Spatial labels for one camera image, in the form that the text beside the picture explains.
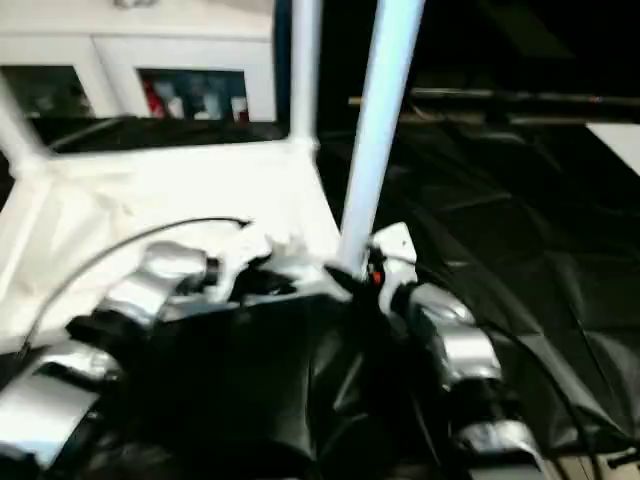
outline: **white cabinet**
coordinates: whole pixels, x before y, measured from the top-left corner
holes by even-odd
[[[0,35],[0,72],[30,116],[110,117],[122,111],[88,36]]]
[[[0,0],[0,73],[30,116],[273,121],[272,6]]]
[[[95,44],[129,114],[275,120],[270,42],[126,36]]]

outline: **white metal pole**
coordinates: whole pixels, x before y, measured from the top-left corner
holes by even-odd
[[[322,0],[292,1],[291,132],[289,137],[292,140],[315,142]]]
[[[378,0],[338,249],[353,275],[362,273],[424,1]]]
[[[46,153],[20,112],[9,88],[0,77],[0,149],[9,161],[11,175],[18,178],[44,162]]]

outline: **silver metal part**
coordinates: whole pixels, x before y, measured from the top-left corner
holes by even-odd
[[[0,443],[33,453],[49,468],[99,395],[41,370],[57,364],[95,382],[118,374],[110,355],[76,341],[47,350],[0,394]]]
[[[479,454],[524,451],[537,455],[538,450],[529,428],[517,420],[475,423],[460,430],[456,437]]]
[[[539,453],[533,434],[529,428],[517,420],[501,420],[493,423],[476,423],[463,428],[457,435],[464,443],[479,455],[492,455],[522,452],[531,457],[531,462],[520,464],[496,464],[470,470],[474,480],[496,480],[500,478],[522,478],[538,480],[553,478]]]
[[[247,268],[251,261],[266,259],[272,253],[271,241],[262,225],[253,223],[240,230],[218,256],[220,272],[215,288],[207,291],[209,301],[227,302],[240,272]]]
[[[431,284],[416,288],[410,298],[409,322],[439,359],[444,388],[470,378],[502,378],[500,362],[489,337],[475,325],[469,309]]]
[[[138,268],[111,288],[97,309],[120,312],[151,328],[176,290],[196,288],[206,273],[203,250],[156,242],[147,247]]]
[[[94,382],[121,374],[118,362],[107,352],[74,340],[49,348],[34,362],[30,370],[35,371],[49,363],[60,365],[75,375]]]
[[[250,307],[265,303],[279,302],[284,298],[292,299],[309,295],[326,294],[339,302],[349,302],[352,293],[341,287],[324,268],[324,264],[308,256],[287,255],[273,257],[261,265],[260,270],[270,271],[291,279],[295,293],[286,295],[252,295],[247,294],[242,307]],[[219,282],[228,288],[224,278]],[[212,300],[208,293],[171,299],[164,311],[164,321],[176,321],[195,315],[233,310],[240,307],[237,302]]]

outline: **wire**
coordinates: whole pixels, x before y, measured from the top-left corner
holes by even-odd
[[[177,222],[166,223],[164,225],[160,225],[158,227],[150,228],[148,230],[144,230],[140,233],[132,235],[124,240],[119,241],[118,243],[112,245],[111,247],[105,248],[104,250],[96,253],[94,256],[86,260],[82,263],[78,268],[76,268],[73,272],[71,272],[65,280],[60,283],[45,299],[45,301],[40,306],[38,313],[36,314],[33,322],[31,323],[31,327],[29,331],[25,335],[24,341],[20,350],[16,352],[13,357],[12,366],[8,369],[9,375],[6,381],[2,384],[4,387],[11,379],[19,372],[22,368],[22,363],[24,362],[25,357],[31,351],[31,345],[40,329],[40,324],[46,313],[49,311],[51,306],[58,300],[58,298],[75,282],[80,276],[84,275],[87,271],[94,268],[100,262],[105,260],[107,257],[113,255],[117,251],[123,249],[126,246],[131,245],[139,240],[143,240],[147,237],[155,235],[157,233],[161,233],[167,230],[171,230],[173,228],[181,227],[183,225],[191,225],[194,223],[209,223],[209,222],[231,222],[236,223],[238,226],[244,228],[249,225],[251,222],[246,220],[241,220],[239,218],[234,217],[195,217],[189,218],[186,220],[180,220]]]
[[[435,123],[437,121],[449,121],[449,117],[444,112],[437,110],[435,114],[429,115],[412,101],[407,101],[407,104],[409,105],[411,110],[413,110],[413,113],[423,122]]]
[[[424,416],[422,415],[422,410],[420,410],[418,399],[413,394],[411,394],[411,408],[413,409],[413,413],[416,416],[416,420],[418,421],[418,427],[420,429],[420,432],[422,433],[422,436],[424,437],[424,441],[427,444],[427,447],[429,447],[429,450],[431,450],[431,455],[433,455],[436,466],[440,469],[440,471],[443,471],[442,462],[440,461],[440,457],[438,456],[438,452],[436,451],[436,446],[433,443],[433,438],[431,438],[429,429],[424,423]]]
[[[420,273],[419,271],[421,271],[423,274],[426,274],[429,277],[432,277],[434,275],[433,270],[431,270],[430,268],[421,265],[417,262],[414,262],[412,260],[409,259],[403,259],[402,257],[388,257],[394,260],[404,260],[406,263],[413,265],[416,269],[416,273]],[[497,333],[499,333],[500,335],[504,336],[507,340],[509,340],[512,344],[514,344],[515,346],[517,346],[518,348],[520,348],[522,351],[524,351],[532,360],[533,362],[536,364],[536,366],[539,368],[539,370],[543,373],[543,375],[545,376],[547,382],[551,385],[552,389],[555,391],[556,395],[558,396],[558,398],[560,399],[561,403],[563,404],[563,407],[565,409],[565,411],[567,412],[567,414],[569,415],[569,417],[571,418],[571,421],[576,429],[576,432],[578,434],[578,438],[580,439],[580,443],[582,443],[584,449],[585,449],[585,453],[587,455],[587,457],[589,458],[589,461],[591,463],[591,468],[593,469],[593,475],[594,475],[594,480],[603,480],[604,476],[602,474],[602,468],[600,466],[600,464],[598,463],[598,459],[596,457],[596,453],[595,453],[595,449],[593,447],[593,444],[591,443],[591,440],[587,434],[587,430],[584,426],[584,423],[582,422],[582,420],[580,419],[580,416],[578,414],[578,409],[576,408],[576,406],[571,402],[571,399],[569,398],[569,396],[565,393],[565,391],[562,389],[562,387],[560,386],[560,384],[558,383],[558,380],[556,380],[556,378],[553,376],[553,374],[551,373],[551,371],[549,370],[549,368],[547,367],[547,365],[545,365],[544,361],[531,349],[531,347],[529,347],[526,343],[524,343],[522,340],[520,340],[520,338],[518,338],[517,335],[511,333],[510,331],[508,331],[507,329],[501,327],[500,325],[490,322],[490,321],[485,321],[483,323],[478,324],[479,327],[486,327],[489,330],[493,330]]]

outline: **white frame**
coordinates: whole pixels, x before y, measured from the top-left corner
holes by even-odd
[[[425,0],[379,0],[342,214],[338,261],[362,274]]]
[[[0,66],[14,65],[71,66],[96,117],[122,113],[89,35],[0,35]]]
[[[127,113],[151,115],[138,69],[241,71],[249,119],[276,119],[273,52],[269,41],[95,36],[94,42]]]
[[[186,209],[182,218],[184,214],[253,218],[272,233],[297,232],[296,238],[307,251],[320,259],[335,256],[339,232],[314,164],[321,19],[316,13],[320,8],[320,0],[294,0],[291,118],[296,128],[285,140],[55,155],[40,144],[0,78],[0,146],[16,179],[0,213],[0,352],[20,345],[33,315],[51,291],[45,282],[30,293],[24,289],[24,279],[34,286],[32,282],[39,282],[43,273],[50,277],[52,271],[77,264],[77,251],[102,249],[102,241],[96,243],[89,237],[104,230],[105,221],[110,224],[105,219],[113,216],[117,220],[120,213],[126,216],[127,207],[144,208],[145,199],[139,202],[136,196],[175,200]],[[260,61],[272,65],[267,45],[264,42],[267,50]],[[153,48],[161,55],[157,43]],[[253,117],[255,108],[249,113]],[[86,195],[95,195],[96,201],[87,201]],[[95,215],[79,219],[79,205],[86,207],[85,213],[87,208],[95,210]],[[162,208],[155,211],[164,214]],[[145,221],[154,218],[145,217]],[[113,226],[118,230],[118,221]],[[125,225],[116,237],[140,228],[138,223],[134,228]],[[52,252],[56,238],[72,248],[64,254]],[[203,238],[207,236],[201,232],[181,241],[201,245]],[[122,267],[118,262],[107,261],[104,268],[114,273],[112,267]],[[130,268],[130,261],[124,266]],[[83,277],[78,289],[63,295],[45,315],[36,344],[64,338],[69,318],[95,306],[102,290],[85,280]]]

